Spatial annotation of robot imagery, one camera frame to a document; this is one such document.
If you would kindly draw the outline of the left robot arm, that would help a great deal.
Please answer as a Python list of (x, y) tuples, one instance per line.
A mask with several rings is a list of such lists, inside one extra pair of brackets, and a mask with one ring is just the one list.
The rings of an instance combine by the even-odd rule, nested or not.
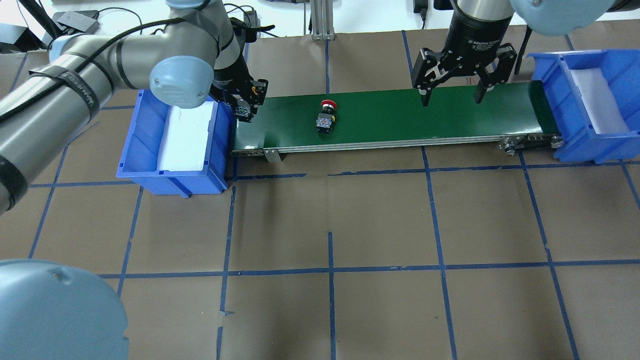
[(49, 63), (1, 100), (1, 212), (121, 89), (149, 90), (164, 104), (194, 109), (211, 97), (249, 123), (269, 82), (254, 79), (221, 0), (168, 0), (169, 18), (113, 37), (62, 36)]

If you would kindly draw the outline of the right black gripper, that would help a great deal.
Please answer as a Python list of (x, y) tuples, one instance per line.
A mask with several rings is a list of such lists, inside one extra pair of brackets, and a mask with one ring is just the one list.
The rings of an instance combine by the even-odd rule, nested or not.
[(452, 17), (441, 51), (419, 50), (411, 72), (411, 83), (420, 91), (423, 107), (428, 107), (434, 88), (450, 78), (478, 76), (474, 102), (480, 104), (497, 84), (511, 76), (517, 51), (503, 43), (512, 18), (488, 21), (467, 14)]

